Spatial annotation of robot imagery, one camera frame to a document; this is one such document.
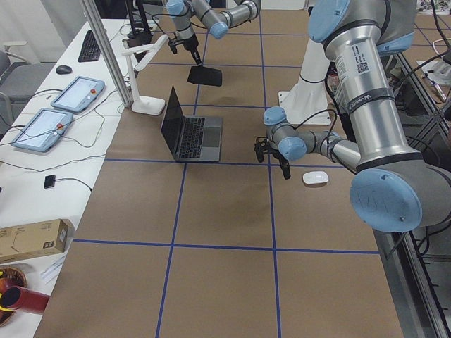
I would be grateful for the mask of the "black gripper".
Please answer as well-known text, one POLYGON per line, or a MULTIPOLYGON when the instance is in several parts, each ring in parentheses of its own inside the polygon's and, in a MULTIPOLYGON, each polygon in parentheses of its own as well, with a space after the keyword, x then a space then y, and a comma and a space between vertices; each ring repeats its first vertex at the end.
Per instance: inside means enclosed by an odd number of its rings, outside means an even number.
POLYGON ((291 178, 291 172, 288 160, 279 152, 279 150, 273 148, 272 146, 269 146, 269 153, 279 161, 284 179, 289 180, 291 178))
POLYGON ((185 50, 191 53, 191 56, 195 62, 196 66, 203 66, 202 58, 198 52, 197 47, 199 46, 199 42, 196 34, 188 37, 187 39, 182 39, 182 45, 185 50))

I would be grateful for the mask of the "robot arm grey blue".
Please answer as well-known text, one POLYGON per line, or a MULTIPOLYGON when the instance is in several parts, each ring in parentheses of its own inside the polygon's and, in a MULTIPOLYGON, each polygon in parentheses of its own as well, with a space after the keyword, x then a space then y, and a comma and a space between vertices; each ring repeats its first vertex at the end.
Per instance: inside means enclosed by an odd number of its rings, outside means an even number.
POLYGON ((289 163, 317 153, 355 171, 350 201, 356 214, 381 232, 408 232, 450 220, 450 173, 429 165, 404 135, 381 58, 413 40, 414 1, 318 1, 309 36, 335 64, 338 94, 354 141, 329 132, 304 132, 280 107, 264 113, 266 146, 285 178, 289 163))
POLYGON ((261 11, 259 0, 236 1, 236 6, 216 12, 205 0, 170 0, 166 10, 175 25, 174 38, 168 41, 171 51, 176 54, 177 46, 189 51, 196 65, 202 61, 197 50, 199 42, 192 28, 191 18, 196 17, 215 39, 222 39, 230 29, 255 19, 261 11))

